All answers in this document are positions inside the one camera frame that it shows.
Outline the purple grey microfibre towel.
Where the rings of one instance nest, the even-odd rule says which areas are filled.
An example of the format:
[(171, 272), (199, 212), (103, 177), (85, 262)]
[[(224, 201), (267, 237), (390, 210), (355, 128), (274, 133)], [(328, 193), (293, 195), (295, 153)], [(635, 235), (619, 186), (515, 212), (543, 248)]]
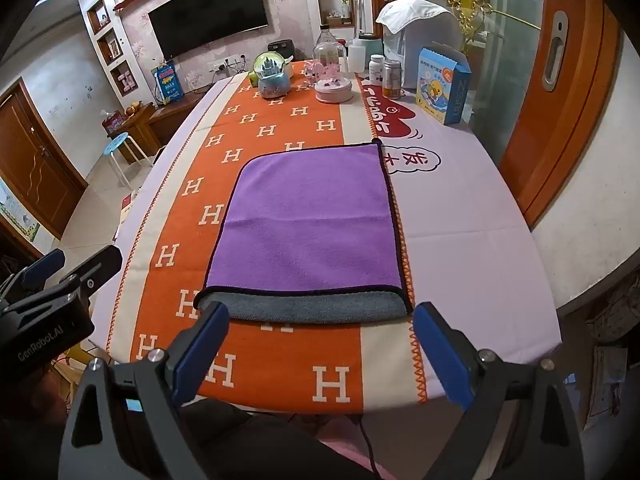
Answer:
[(377, 323), (412, 310), (380, 140), (258, 156), (232, 188), (198, 310), (284, 324)]

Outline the brown wooden door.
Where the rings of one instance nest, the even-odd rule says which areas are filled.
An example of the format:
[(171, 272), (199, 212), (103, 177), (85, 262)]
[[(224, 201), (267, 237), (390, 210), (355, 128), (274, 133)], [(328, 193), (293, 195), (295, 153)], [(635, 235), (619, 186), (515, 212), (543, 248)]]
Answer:
[(88, 186), (44, 124), (24, 80), (1, 95), (1, 177), (58, 240)]

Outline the pink cartoon print table cloth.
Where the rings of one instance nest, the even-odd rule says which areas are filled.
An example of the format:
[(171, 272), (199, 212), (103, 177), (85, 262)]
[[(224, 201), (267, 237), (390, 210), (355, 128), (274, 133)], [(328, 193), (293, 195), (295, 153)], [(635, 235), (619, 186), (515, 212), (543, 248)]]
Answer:
[(562, 338), (532, 233), (465, 122), (444, 126), (413, 96), (386, 102), (356, 78), (341, 106), (348, 144), (381, 140), (416, 304), (429, 301), (479, 349), (509, 362), (548, 356)]

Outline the brown wooden tv cabinet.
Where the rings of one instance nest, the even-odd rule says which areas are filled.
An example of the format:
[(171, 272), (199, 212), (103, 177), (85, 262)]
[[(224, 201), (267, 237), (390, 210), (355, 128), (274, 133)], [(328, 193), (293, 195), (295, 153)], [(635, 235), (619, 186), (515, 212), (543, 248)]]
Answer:
[(154, 104), (142, 105), (133, 115), (108, 134), (114, 139), (121, 133), (128, 133), (148, 156), (158, 151), (174, 136), (178, 128), (203, 99), (205, 90), (188, 92), (182, 99), (156, 108)]

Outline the blue poster board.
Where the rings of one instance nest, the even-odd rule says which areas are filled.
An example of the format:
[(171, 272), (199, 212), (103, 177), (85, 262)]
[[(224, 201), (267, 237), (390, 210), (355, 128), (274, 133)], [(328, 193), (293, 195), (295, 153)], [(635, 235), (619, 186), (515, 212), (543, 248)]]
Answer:
[(183, 98), (184, 92), (177, 75), (176, 66), (173, 62), (169, 61), (160, 64), (153, 68), (151, 73), (157, 92), (156, 100), (160, 105), (165, 106)]

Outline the blue castle snow globe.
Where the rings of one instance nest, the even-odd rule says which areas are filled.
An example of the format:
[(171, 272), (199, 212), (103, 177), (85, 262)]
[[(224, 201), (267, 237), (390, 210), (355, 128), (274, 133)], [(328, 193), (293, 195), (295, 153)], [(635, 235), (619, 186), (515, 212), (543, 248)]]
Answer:
[(283, 98), (291, 90), (288, 61), (278, 52), (268, 51), (255, 58), (253, 72), (257, 88), (266, 100)]

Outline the pink glass dome ornament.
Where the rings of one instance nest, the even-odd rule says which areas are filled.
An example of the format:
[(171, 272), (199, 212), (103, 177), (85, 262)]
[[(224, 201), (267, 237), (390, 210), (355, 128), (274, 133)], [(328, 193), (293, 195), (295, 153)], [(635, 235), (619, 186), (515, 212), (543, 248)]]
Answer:
[(314, 47), (319, 75), (314, 84), (316, 99), (324, 104), (342, 104), (352, 98), (346, 50), (337, 40), (322, 40)]

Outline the blue duck print box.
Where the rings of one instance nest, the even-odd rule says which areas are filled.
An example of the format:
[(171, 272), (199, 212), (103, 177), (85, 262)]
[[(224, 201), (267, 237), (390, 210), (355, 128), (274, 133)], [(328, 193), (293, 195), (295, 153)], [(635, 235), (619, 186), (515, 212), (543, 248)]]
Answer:
[(464, 54), (432, 42), (419, 55), (416, 105), (444, 126), (461, 122), (471, 76)]

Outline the amber jar silver lid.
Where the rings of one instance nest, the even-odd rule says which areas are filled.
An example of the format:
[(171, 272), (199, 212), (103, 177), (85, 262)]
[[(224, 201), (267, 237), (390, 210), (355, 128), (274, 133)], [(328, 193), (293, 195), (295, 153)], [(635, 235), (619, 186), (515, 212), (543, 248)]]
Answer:
[(401, 62), (385, 60), (383, 65), (383, 96), (397, 100), (401, 97)]

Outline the white plastic bottle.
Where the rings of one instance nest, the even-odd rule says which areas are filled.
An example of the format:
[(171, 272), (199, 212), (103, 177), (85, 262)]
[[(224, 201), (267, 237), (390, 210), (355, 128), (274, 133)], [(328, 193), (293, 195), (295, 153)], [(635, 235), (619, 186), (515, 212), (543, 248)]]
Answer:
[(351, 73), (361, 74), (366, 70), (366, 47), (359, 38), (355, 38), (348, 45), (347, 62)]

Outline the white pill bottle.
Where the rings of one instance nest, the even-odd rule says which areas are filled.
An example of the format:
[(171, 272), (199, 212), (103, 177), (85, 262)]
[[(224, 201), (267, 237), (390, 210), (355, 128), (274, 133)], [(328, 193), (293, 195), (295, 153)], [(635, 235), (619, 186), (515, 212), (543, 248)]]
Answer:
[(372, 54), (369, 61), (369, 80), (371, 84), (382, 86), (384, 80), (385, 56)]

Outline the white cloth on appliance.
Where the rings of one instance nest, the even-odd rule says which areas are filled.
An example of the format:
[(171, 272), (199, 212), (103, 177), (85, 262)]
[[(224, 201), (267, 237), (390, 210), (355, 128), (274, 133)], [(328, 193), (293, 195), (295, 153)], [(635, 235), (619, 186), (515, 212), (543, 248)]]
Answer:
[(426, 0), (394, 0), (383, 6), (375, 19), (376, 24), (383, 25), (393, 34), (397, 34), (408, 25), (436, 18), (451, 12), (437, 3)]

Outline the gold ornament on glass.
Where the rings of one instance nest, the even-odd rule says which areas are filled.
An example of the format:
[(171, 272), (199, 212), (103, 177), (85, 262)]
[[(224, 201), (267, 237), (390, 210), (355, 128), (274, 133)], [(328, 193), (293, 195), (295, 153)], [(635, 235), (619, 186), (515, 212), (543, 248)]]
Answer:
[(529, 28), (541, 30), (539, 25), (519, 18), (509, 12), (498, 10), (488, 0), (446, 0), (450, 11), (454, 14), (462, 35), (461, 51), (468, 50), (477, 33), (484, 26), (486, 16), (496, 14), (508, 18)]

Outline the black wall television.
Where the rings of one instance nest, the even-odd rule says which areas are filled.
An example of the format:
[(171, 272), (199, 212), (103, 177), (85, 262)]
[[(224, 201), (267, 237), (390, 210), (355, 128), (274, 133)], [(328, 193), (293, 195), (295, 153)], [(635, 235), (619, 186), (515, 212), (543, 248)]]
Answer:
[(264, 0), (169, 0), (149, 19), (165, 60), (268, 25)]

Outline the orange sliding door frame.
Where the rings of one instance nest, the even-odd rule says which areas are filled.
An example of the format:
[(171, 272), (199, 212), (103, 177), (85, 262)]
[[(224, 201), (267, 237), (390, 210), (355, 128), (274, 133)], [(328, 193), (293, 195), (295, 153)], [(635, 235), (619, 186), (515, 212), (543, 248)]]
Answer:
[(622, 26), (604, 0), (544, 0), (532, 76), (499, 164), (531, 228), (588, 148), (621, 46)]

